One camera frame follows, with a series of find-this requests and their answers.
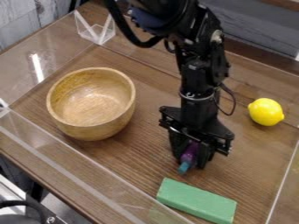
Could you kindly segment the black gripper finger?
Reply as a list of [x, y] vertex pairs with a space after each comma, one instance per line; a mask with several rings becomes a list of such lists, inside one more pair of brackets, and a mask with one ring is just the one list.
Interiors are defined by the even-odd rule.
[[207, 143], [199, 143], [196, 146], [196, 167], [203, 169], [212, 160], [215, 148]]
[[172, 155], [176, 159], [180, 159], [185, 148], [188, 146], [189, 140], [185, 135], [175, 132], [173, 130], [168, 131], [169, 134], [169, 144], [172, 149]]

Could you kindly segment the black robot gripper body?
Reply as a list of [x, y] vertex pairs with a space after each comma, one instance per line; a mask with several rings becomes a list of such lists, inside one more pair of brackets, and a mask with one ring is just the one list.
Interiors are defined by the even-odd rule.
[[220, 122], [220, 94], [207, 94], [200, 98], [181, 97], [181, 106], [161, 106], [159, 125], [168, 131], [187, 136], [189, 143], [205, 143], [215, 153], [229, 154], [235, 134]]

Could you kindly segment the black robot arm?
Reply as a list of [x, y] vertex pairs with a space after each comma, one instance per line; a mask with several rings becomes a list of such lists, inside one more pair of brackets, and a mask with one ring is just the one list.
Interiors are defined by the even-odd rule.
[[181, 76], [180, 107], [161, 106], [160, 126], [168, 130], [179, 173], [203, 168], [213, 155], [229, 154], [231, 130], [217, 115], [220, 93], [229, 89], [229, 76], [220, 21], [200, 0], [126, 0], [130, 19], [117, 8], [116, 0], [104, 0], [108, 12], [128, 41], [149, 48], [157, 43], [176, 57]]

